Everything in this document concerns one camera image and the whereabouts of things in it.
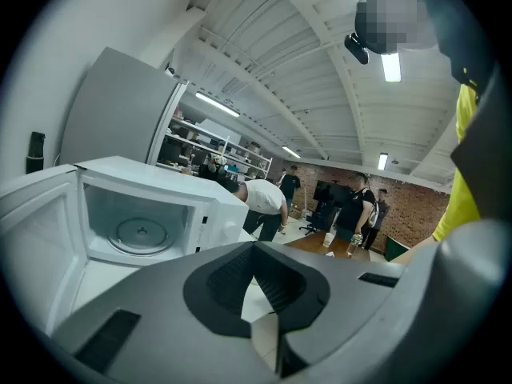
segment backpack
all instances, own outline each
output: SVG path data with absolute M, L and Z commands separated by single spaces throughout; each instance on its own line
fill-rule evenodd
M 362 194 L 364 195 L 368 189 L 369 188 L 365 188 L 364 191 L 362 192 Z M 375 199 L 374 205 L 371 207 L 370 216 L 368 217 L 368 226 L 374 227 L 375 223 L 377 223 L 377 218 L 378 218 L 378 204 L 377 204 L 377 199 Z

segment wooden table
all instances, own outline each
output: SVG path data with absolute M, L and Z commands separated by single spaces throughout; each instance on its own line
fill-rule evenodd
M 305 250 L 306 252 L 318 253 L 318 254 L 326 254 L 328 252 L 333 252 L 336 258 L 350 258 L 348 254 L 346 254 L 346 248 L 349 243 L 334 238 L 329 248 L 326 249 L 323 244 L 323 239 L 326 236 L 326 232 L 319 231 L 314 234 L 310 234 L 309 236 L 305 236 L 302 239 L 294 240 L 290 243 L 287 243 L 287 246 L 294 247 L 295 249 Z M 364 250 L 361 248 L 357 248 L 352 256 L 352 259 L 370 261 L 370 253 L 368 250 Z

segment ceiling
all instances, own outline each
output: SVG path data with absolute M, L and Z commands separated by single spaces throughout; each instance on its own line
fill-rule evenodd
M 190 0 L 206 16 L 177 51 L 177 75 L 241 112 L 240 122 L 304 158 L 376 167 L 449 186 L 458 84 L 437 49 L 380 57 L 344 47 L 358 0 Z

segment yellow sleeve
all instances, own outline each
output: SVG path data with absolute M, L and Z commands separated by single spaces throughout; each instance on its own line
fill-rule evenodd
M 466 136 L 466 128 L 476 111 L 476 93 L 468 86 L 461 86 L 457 100 L 457 137 L 461 141 Z M 470 189 L 467 187 L 461 173 L 456 170 L 454 185 L 446 212 L 439 221 L 438 227 L 432 234 L 438 241 L 443 240 L 453 229 L 464 223 L 480 219 Z

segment fluorescent light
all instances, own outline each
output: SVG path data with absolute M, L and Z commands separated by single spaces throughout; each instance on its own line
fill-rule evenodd
M 402 80 L 402 73 L 400 72 L 400 57 L 398 53 L 383 54 L 381 58 L 386 81 L 400 82 Z
M 195 93 L 195 96 L 205 102 L 208 102 L 209 104 L 211 104 L 212 106 L 216 106 L 217 108 L 219 108 L 220 110 L 223 110 L 224 112 L 227 112 L 229 115 L 232 115 L 234 117 L 239 117 L 240 114 L 236 111 L 233 111 L 232 109 L 228 108 L 227 106 L 224 106 L 223 104 L 221 104 L 220 102 L 217 102 L 215 101 L 214 99 L 211 99 L 210 97 L 207 97 L 201 93 Z
M 288 153 L 292 154 L 293 156 L 295 156 L 296 158 L 300 158 L 300 156 L 298 156 L 295 152 L 293 152 L 290 148 L 288 148 L 288 146 L 284 146 L 283 149 L 286 152 L 288 152 Z
M 381 156 L 378 157 L 378 168 L 380 170 L 384 170 L 384 168 L 386 168 L 387 157 L 388 154 L 381 154 Z

